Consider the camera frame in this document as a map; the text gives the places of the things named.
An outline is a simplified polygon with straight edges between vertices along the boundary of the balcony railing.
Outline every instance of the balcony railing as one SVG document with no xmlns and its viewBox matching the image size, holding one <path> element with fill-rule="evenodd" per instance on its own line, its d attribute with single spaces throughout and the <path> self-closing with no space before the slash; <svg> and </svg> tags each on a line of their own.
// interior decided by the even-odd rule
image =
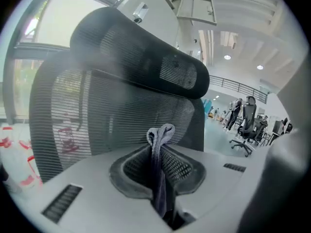
<svg viewBox="0 0 311 233">
<path fill-rule="evenodd" d="M 253 96 L 260 102 L 267 103 L 267 96 L 268 96 L 267 94 L 264 94 L 263 92 L 258 91 L 254 88 L 251 88 L 242 83 L 235 82 L 233 80 L 223 79 L 223 78 L 216 77 L 216 76 L 211 76 L 211 75 L 209 76 L 209 83 L 243 93 L 247 96 Z"/>
</svg>

